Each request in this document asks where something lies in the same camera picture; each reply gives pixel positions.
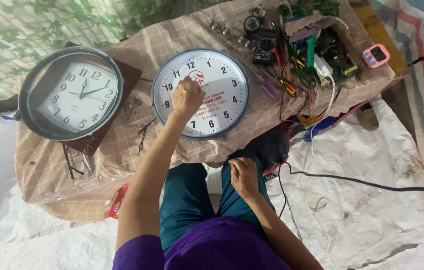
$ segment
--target purple cloth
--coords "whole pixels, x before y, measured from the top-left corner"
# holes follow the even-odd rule
[[[239,218],[212,218],[188,230],[165,255],[158,236],[126,242],[115,253],[113,270],[289,270],[262,234]]]

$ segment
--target teal pants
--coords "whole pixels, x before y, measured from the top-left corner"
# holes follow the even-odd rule
[[[260,162],[252,151],[237,150],[230,159],[247,157],[257,163],[258,190],[272,209],[267,195]],[[261,228],[260,222],[232,186],[230,164],[222,167],[222,196],[217,216],[233,216]],[[195,225],[216,217],[205,178],[207,171],[201,163],[183,163],[170,169],[165,180],[165,193],[160,207],[160,239],[165,252]]]

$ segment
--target white tarp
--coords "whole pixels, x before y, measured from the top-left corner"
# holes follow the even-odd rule
[[[380,128],[365,131],[354,116],[314,140],[316,157],[309,172],[343,175],[393,187],[424,186],[424,172],[411,136],[382,100],[374,102]],[[13,179],[14,124],[0,120],[0,270],[110,269],[117,220],[86,224],[58,220],[39,206],[22,201],[17,186],[7,192]],[[292,171],[302,170],[310,144],[300,142],[290,150]],[[220,190],[219,170],[209,169],[209,183]],[[325,236],[298,185],[300,175],[281,180],[305,245],[325,269],[396,269],[393,260],[413,264],[424,256],[424,193],[397,193],[342,180],[305,177],[303,187],[309,205],[320,197],[328,200],[316,214]],[[277,211],[284,202],[278,179],[267,182]],[[282,219],[295,231],[286,207]]]

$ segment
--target checkered tablecloth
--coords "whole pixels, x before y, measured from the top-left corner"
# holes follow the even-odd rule
[[[251,53],[245,49],[229,52],[223,36],[208,29],[209,21],[227,22],[232,26],[234,16],[257,7],[253,0],[234,0],[205,9],[190,16],[163,21],[144,28],[130,39],[117,43],[107,53],[124,63],[143,71],[142,77],[153,79],[159,68],[169,58],[179,52],[194,48],[215,48],[240,54],[250,59]],[[353,49],[362,52],[373,45],[364,28],[353,13],[350,5],[342,0],[341,18],[353,36]],[[248,13],[236,17],[235,26],[243,24]],[[180,139],[172,156],[171,167],[183,162],[220,162],[237,149],[242,149],[253,138],[278,125],[280,100],[271,96],[259,85],[246,69],[250,79],[251,103],[239,125],[226,137],[209,141],[189,141]],[[357,80],[352,78],[343,84],[341,94],[334,102],[329,115],[337,116],[364,100],[378,94],[394,77],[388,65],[371,71],[370,76]],[[23,79],[16,84],[20,89]],[[151,83],[139,81],[129,100],[139,100],[140,105],[122,109],[105,139],[92,156],[93,170],[86,168],[83,156],[73,158],[72,166],[84,171],[85,175],[72,180],[65,161],[62,145],[44,139],[31,132],[24,124],[19,124],[15,166],[17,180],[23,199],[38,203],[51,215],[66,220],[100,221],[104,219],[105,205],[112,199],[117,189],[136,171],[151,143],[157,137],[162,125],[157,120],[150,126],[145,138],[145,147],[140,156],[138,145],[142,135],[138,128],[155,117],[150,100]],[[317,100],[311,107],[311,114],[320,114],[327,107],[330,89],[317,89]],[[304,103],[305,96],[299,93],[296,98],[284,99],[283,117],[296,114]]]

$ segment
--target clock face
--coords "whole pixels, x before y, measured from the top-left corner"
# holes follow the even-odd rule
[[[84,131],[109,114],[117,87],[117,76],[108,69],[71,62],[38,111],[65,130]]]
[[[235,60],[210,49],[183,52],[157,74],[152,98],[162,123],[173,111],[171,94],[185,76],[197,81],[206,95],[197,113],[187,122],[182,137],[211,139],[238,124],[248,103],[247,78]]]

